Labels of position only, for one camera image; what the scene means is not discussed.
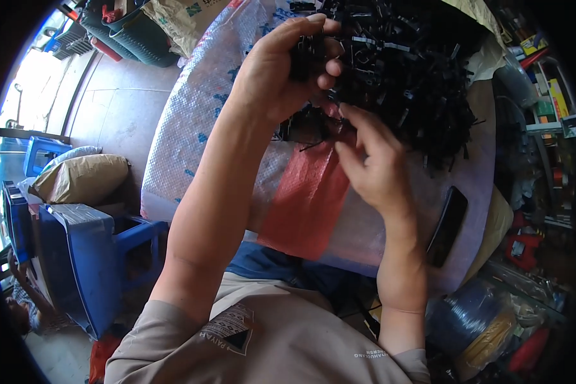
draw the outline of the black phone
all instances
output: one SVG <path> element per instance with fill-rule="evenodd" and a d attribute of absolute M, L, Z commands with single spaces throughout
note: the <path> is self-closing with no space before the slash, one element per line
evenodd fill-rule
<path fill-rule="evenodd" d="M 465 195 L 457 187 L 450 187 L 446 195 L 442 217 L 437 223 L 436 231 L 433 233 L 429 248 L 427 248 L 427 260 L 431 265 L 442 268 L 446 262 L 467 210 L 468 200 Z"/>

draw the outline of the plaid shirt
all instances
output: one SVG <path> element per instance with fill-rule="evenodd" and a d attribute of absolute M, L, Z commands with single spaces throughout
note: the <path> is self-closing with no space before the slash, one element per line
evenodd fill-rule
<path fill-rule="evenodd" d="M 31 287 L 42 296 L 42 293 L 38 290 L 38 288 L 33 285 L 31 285 Z M 28 294 L 24 291 L 23 287 L 17 280 L 15 280 L 15 284 L 13 285 L 13 294 L 11 296 L 19 304 L 28 304 L 28 319 L 30 322 L 30 329 L 38 335 L 56 332 L 65 327 L 76 326 L 76 324 L 73 323 L 68 317 L 60 314 L 53 316 L 50 321 L 42 326 L 40 321 L 38 321 L 38 308 L 34 302 L 32 302 L 30 296 L 28 296 Z"/>

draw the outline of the blue plastic stool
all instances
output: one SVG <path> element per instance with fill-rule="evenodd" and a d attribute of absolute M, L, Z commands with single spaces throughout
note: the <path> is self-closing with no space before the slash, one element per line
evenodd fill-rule
<path fill-rule="evenodd" d="M 65 144 L 59 140 L 43 138 L 40 136 L 30 136 L 30 142 L 28 142 L 28 150 L 26 151 L 26 157 L 23 160 L 23 172 L 27 177 L 38 176 L 42 172 L 45 165 L 50 161 L 47 158 L 46 163 L 43 165 L 36 165 L 36 154 L 39 150 L 44 150 L 49 153 L 55 154 L 55 156 L 60 156 L 63 153 L 68 152 L 72 149 L 70 144 Z"/>
<path fill-rule="evenodd" d="M 127 216 L 135 225 L 114 235 L 114 219 L 85 204 L 45 204 L 38 213 L 43 274 L 54 304 L 98 340 L 121 312 L 122 293 L 160 274 L 158 236 L 168 224 Z M 129 281 L 127 252 L 150 240 L 152 267 Z"/>

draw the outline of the hand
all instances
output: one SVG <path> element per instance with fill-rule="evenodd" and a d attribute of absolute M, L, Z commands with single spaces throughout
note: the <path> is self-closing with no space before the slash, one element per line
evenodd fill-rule
<path fill-rule="evenodd" d="M 320 33 L 323 27 L 324 33 L 340 30 L 337 21 L 315 13 L 307 18 L 288 19 L 262 37 L 243 62 L 220 116 L 246 111 L 248 118 L 259 119 L 263 114 L 263 123 L 275 127 L 297 112 L 315 92 L 332 88 L 335 77 L 341 74 L 341 62 L 336 57 L 343 53 L 341 44 L 333 39 L 325 39 L 329 60 L 322 74 L 311 76 L 307 83 L 288 79 L 291 48 L 300 36 Z"/>
<path fill-rule="evenodd" d="M 415 218 L 401 143 L 373 114 L 345 103 L 339 111 L 356 127 L 356 148 L 364 148 L 367 154 L 363 162 L 346 143 L 335 143 L 341 167 L 354 190 L 380 212 L 387 226 L 400 227 L 405 219 Z"/>
<path fill-rule="evenodd" d="M 15 264 L 15 255 L 13 254 L 13 250 L 8 251 L 7 262 L 8 270 L 11 271 L 11 275 L 13 275 L 17 280 L 21 280 L 21 272 L 19 272 L 17 265 Z"/>

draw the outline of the red container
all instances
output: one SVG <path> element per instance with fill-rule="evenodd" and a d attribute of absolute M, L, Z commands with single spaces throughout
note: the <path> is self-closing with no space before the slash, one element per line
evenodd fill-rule
<path fill-rule="evenodd" d="M 107 44 L 105 44 L 104 42 L 96 39 L 95 37 L 90 39 L 90 43 L 95 46 L 95 48 L 97 50 L 99 50 L 100 52 L 104 53 L 105 55 L 107 55 L 108 57 L 111 57 L 113 60 L 115 61 L 120 61 L 122 59 L 121 56 L 119 56 L 119 54 L 112 50 L 111 48 L 108 47 Z"/>

